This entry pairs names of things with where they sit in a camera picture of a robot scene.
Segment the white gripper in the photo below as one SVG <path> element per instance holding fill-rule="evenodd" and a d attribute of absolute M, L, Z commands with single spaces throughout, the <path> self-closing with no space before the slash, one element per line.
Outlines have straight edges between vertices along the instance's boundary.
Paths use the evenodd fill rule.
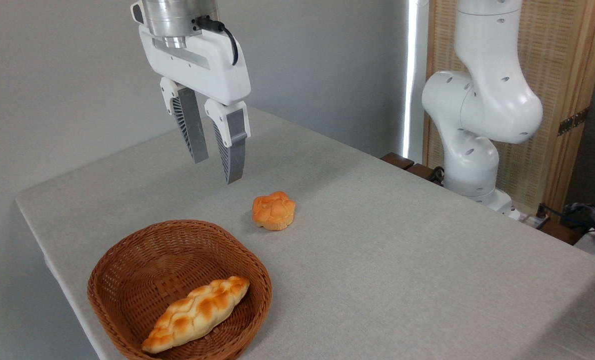
<path fill-rule="evenodd" d="M 160 90 L 193 161 L 209 158 L 196 92 L 208 97 L 204 110 L 211 118 L 227 184 L 243 176 L 246 141 L 251 136 L 247 105 L 251 83 L 242 48 L 233 64 L 231 39 L 204 30 L 171 48 L 140 25 L 139 36 L 151 68 L 161 75 Z"/>

